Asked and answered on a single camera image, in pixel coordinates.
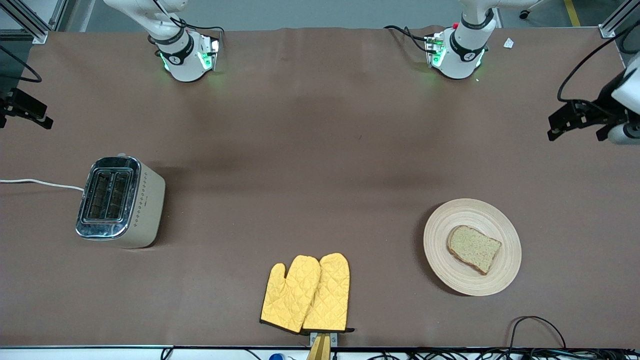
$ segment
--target toaster slot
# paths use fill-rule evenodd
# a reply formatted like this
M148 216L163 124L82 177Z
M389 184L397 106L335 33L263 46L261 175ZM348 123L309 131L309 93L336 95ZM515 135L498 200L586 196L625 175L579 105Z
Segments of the toaster slot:
M109 188L109 182L111 180L111 174L108 172L101 172L96 177L92 197L89 202L89 211L86 217L89 219L100 219L102 210L106 205L106 195Z
M115 179L113 180L111 198L109 199L109 207L107 208L106 218L108 220L119 219L122 216L122 208L124 206L124 200L126 199L125 193L127 191L128 182L129 173L116 173Z

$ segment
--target white cable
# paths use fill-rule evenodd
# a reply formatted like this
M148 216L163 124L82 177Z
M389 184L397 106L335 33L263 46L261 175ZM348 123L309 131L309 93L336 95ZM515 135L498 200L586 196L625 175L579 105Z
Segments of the white cable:
M6 183L6 184L38 183L38 184L42 184L42 185L55 186L57 188L75 189L75 190L80 190L80 191L84 192L83 188L79 188L77 186L53 184L53 183L48 183L46 181L40 181L40 180L36 180L36 179L18 179L18 180L1 180L0 179L0 183Z

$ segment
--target paper scrap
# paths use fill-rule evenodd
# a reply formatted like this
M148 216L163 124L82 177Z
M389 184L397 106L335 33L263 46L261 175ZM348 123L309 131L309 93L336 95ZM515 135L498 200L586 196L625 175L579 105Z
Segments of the paper scrap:
M507 49L511 49L513 47L513 40L511 38L507 38L507 41L504 42L503 46Z

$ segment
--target black cable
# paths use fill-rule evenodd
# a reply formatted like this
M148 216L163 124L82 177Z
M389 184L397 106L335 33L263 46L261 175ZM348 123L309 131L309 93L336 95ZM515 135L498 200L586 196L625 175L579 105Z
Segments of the black cable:
M424 360L424 357L417 353L407 352L406 355L409 357L409 360Z
M505 352L501 353L500 356L496 358L496 360L500 360L503 357L506 357L507 359L511 360L511 350L507 349Z
M467 357L466 357L466 356L464 356L461 352L458 352L457 350L450 349L450 350L449 350L449 353L450 353L450 354L455 354L455 355L457 355L457 356L460 356L460 357L462 357L464 360L469 360L469 359L467 359Z
M164 10L164 8L160 5L160 3L158 3L158 0L153 0L153 2L156 4L157 8L160 9L160 11L162 11L171 20L171 22L174 23L179 28L182 28L182 29L184 29L184 28L202 29L202 30L218 29L222 33L225 33L225 30L223 28L221 28L220 26L203 27L203 26L191 25L188 22L186 22L185 20L181 19L180 17L178 17L178 20L175 20L171 15L169 15L168 12L166 12Z
M584 63L586 63L593 55L595 55L597 52L599 52L600 50L602 50L605 46L609 45L612 41L615 41L617 38L625 36L627 34L629 34L633 29L636 28L636 26L640 25L640 20L636 21L633 25L629 26L628 28L624 29L622 32L618 33L616 36L608 39L607 41L605 41L604 43L602 43L600 46L596 47L593 51L591 51L587 56L584 57L584 59L582 59L578 65L576 65L573 70L569 73L569 75L566 77L566 79L564 79L564 81L562 82L562 84L560 85L560 87L558 88L558 94L557 94L557 100L561 101L561 102L572 102L572 101L576 101L576 102L583 102L584 104L590 105L595 107L596 109L600 110L600 111L604 111L603 109L601 109L599 106L597 106L596 104L593 104L591 101L587 101L587 100L583 100L583 99L563 99L562 97L562 92L564 90L564 87L566 86L566 84L569 82L569 80L571 80L571 78L573 77L573 75L584 65Z
M255 357L258 360L262 360L258 355L255 354L255 352L249 350L249 349L245 349L244 351L247 351L249 354L253 355L253 357Z
M494 351L496 351L496 350L504 350L504 349L506 349L506 348L499 348L499 347L489 348L489 349L485 350L484 352L481 352L481 353L480 353L480 355L476 358L476 360L486 360L486 359L484 358L484 356L485 356L486 354L489 354L489 355L490 355L487 359L491 359L491 354L492 354L492 352L494 352Z
M160 360L167 360L172 353L173 353L173 347L162 349L162 352L160 353Z
M411 41L413 41L413 43L418 47L418 49L424 51L425 53L429 53L429 54L436 53L434 50L427 50L425 47L420 46L417 40L424 41L424 37L421 38L421 37L415 36L414 34L411 33L411 31L409 30L409 27L407 26L405 26L404 29L398 28L395 25L388 25L388 26L385 26L384 28L400 31L404 36L409 37Z
M2 45L0 45L0 50L4 51L7 55L11 56L15 61L19 62L22 66L27 68L27 70L29 70L36 77L35 79L29 79L29 78L23 78L22 76L11 76L11 75L0 74L0 78L9 78L9 79L22 80L22 81L29 81L30 83L41 83L42 82L42 77L35 70L33 70L32 67L27 65L26 62L22 61L19 57L14 55L11 51L7 50Z
M456 360L455 356L451 355L448 351L446 351L444 349L441 350L439 348L432 348L429 351L431 351L432 353L436 354L436 356L440 356L440 357L444 358L445 360Z
M620 52L629 55L635 55L638 53L638 51L640 51L640 49L629 50L625 47L625 41L627 41L627 36L631 34L631 31L633 31L633 29L622 35L622 37L620 38Z
M560 340L562 340L562 349L566 350L566 342L565 342L564 336L562 336L562 333L560 332L560 330L558 330L558 328L554 324L549 322L547 319L541 318L540 316L531 315L531 316L522 316L522 317L520 317L520 319L518 321L516 321L516 323L513 325L513 331L511 331L511 342L509 343L509 350L507 350L507 352L509 354L513 350L513 340L515 339L515 336L516 336L516 329L518 329L518 324L523 322L526 319L537 319L537 320L545 322L545 323L549 324L551 327L553 327L554 330L557 332L557 334L560 336Z
M554 354L555 354L555 355L557 355L557 356L572 357L572 358L574 358L574 359L585 359L585 360L587 360L587 359L592 360L592 359L593 359L593 357L589 357L589 356L581 356L581 355L573 354L573 353L571 353L571 352L569 352L569 351L567 351L567 352L565 352L565 351L562 351L562 352L554 352Z
M378 355L378 356L374 356L374 357L370 357L367 360L377 360L377 359L391 359L391 360L400 360L399 358L397 358L396 356L393 356L391 354L387 355L386 353L382 353L382 355Z
M406 36L406 37L408 37L408 36L409 36L409 33L407 33L404 29L401 29L400 27L395 26L395 25L387 25L387 26L385 26L383 29L393 29L393 30L398 30L398 31L400 31L404 36ZM416 40L422 40L422 41L424 41L424 38L417 37L417 36L415 36L415 35L412 35L412 36L413 36L413 38L414 38L414 39L416 39Z

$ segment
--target bread crust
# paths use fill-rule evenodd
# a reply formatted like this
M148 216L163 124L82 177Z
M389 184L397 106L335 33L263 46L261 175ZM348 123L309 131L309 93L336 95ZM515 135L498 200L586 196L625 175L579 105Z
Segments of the bread crust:
M491 267L493 266L493 260L495 260L495 256L498 254L498 251L499 251L499 250L500 250L500 248L502 247L502 243L501 243L501 242L499 242L498 240L494 239L494 238L491 238L491 237L489 237L489 236L485 235L487 238L489 238L489 239L491 239L491 240L493 240L493 241L496 241L498 244L500 244L500 246L499 246L499 248L498 248L498 251L496 251L496 252L493 254L493 257L491 258L491 265L489 266L489 269L487 270L487 272L484 272L484 271L482 271L479 267L477 267L475 264L470 263L470 262L465 261L464 259L462 259L462 258L458 255L458 253L457 253L457 252L455 252L455 251L451 248L451 238L453 237L453 233L455 233L455 232L456 232L456 230L458 230L460 227L467 227L467 228L469 228L469 229L472 229L472 230L475 230L475 231L477 231L477 232L481 233L482 235L485 235L482 231L480 231L480 230L478 230L478 229L476 229L476 228L474 228L474 227L470 227L470 226L467 226L467 225L458 225L458 226L454 227L454 228L453 228L453 230L451 230L451 232L449 233L449 236L447 237L447 250L449 251L449 253L450 253L451 255L453 255L453 257L454 257L454 258L456 258L456 259L458 259L458 260L462 261L463 263L465 263L465 264L467 264L467 265L471 266L472 268L476 269L476 270L477 270L481 275L487 275L487 274L489 274L489 271L491 271Z

